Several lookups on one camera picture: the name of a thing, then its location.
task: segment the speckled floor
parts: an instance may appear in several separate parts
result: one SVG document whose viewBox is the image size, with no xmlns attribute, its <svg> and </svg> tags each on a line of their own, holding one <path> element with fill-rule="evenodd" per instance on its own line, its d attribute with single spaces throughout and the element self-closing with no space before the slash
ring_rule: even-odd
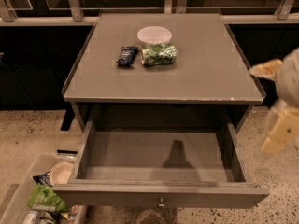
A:
<svg viewBox="0 0 299 224">
<path fill-rule="evenodd" d="M 150 214 L 158 215 L 167 224 L 299 223 L 299 142 L 288 144 L 274 157 L 262 156 L 258 147 L 267 112 L 266 107 L 254 107 L 237 136 L 253 182 L 270 190 L 270 195 L 257 206 L 247 210 L 179 208 L 163 211 L 94 207 L 89 209 L 87 223 L 141 223 Z M 63 111 L 0 112 L 1 216 L 9 195 L 11 197 L 21 183 L 36 156 L 58 148 L 78 149 L 81 140 L 78 124 L 74 121 L 70 131 L 62 132 L 63 117 Z"/>
</svg>

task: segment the plastic bin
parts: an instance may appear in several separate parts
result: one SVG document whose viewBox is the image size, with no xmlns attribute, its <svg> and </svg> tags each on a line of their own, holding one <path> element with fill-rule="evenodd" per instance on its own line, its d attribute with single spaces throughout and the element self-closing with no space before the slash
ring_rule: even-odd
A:
<svg viewBox="0 0 299 224">
<path fill-rule="evenodd" d="M 33 175 L 41 175 L 49 171 L 56 163 L 60 161 L 75 161 L 75 157 L 43 154 L 36 158 L 27 176 L 19 185 L 16 193 L 10 201 L 6 212 L 3 214 L 0 224 L 22 224 L 27 213 L 31 210 L 27 207 L 27 202 L 30 197 L 32 188 L 35 183 L 32 179 Z M 80 206 L 78 209 L 75 224 L 85 223 L 87 206 Z"/>
</svg>

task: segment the drawer knob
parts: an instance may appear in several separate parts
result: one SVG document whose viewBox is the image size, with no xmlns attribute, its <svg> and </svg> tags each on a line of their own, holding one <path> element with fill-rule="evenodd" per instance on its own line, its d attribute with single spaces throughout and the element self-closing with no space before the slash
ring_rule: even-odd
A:
<svg viewBox="0 0 299 224">
<path fill-rule="evenodd" d="M 166 209 L 167 206 L 164 204 L 164 199 L 160 198 L 160 203 L 157 205 L 159 209 Z"/>
</svg>

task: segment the concrete floor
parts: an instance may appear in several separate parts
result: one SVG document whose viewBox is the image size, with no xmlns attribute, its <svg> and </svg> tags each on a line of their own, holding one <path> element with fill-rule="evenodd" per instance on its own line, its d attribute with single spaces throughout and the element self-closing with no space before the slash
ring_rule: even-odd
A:
<svg viewBox="0 0 299 224">
<path fill-rule="evenodd" d="M 253 182 L 270 189 L 270 195 L 257 206 L 248 210 L 179 208 L 164 211 L 94 207 L 89 209 L 87 223 L 140 223 L 152 213 L 167 224 L 299 223 L 299 142 L 288 144 L 274 157 L 263 157 L 258 146 L 267 112 L 266 107 L 254 107 L 237 136 Z M 64 111 L 0 112 L 0 217 L 39 154 L 55 152 L 58 148 L 78 149 L 79 126 L 74 120 L 70 131 L 60 131 L 63 117 Z"/>
</svg>

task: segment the paper bowl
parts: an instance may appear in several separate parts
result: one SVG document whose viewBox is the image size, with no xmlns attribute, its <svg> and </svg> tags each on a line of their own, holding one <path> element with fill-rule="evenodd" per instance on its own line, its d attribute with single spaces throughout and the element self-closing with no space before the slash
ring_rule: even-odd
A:
<svg viewBox="0 0 299 224">
<path fill-rule="evenodd" d="M 58 162 L 50 170 L 50 183 L 55 184 L 67 184 L 69 177 L 71 176 L 74 163 L 68 161 Z"/>
<path fill-rule="evenodd" d="M 142 45 L 169 43 L 171 36 L 171 32 L 161 26 L 148 26 L 137 33 Z"/>
</svg>

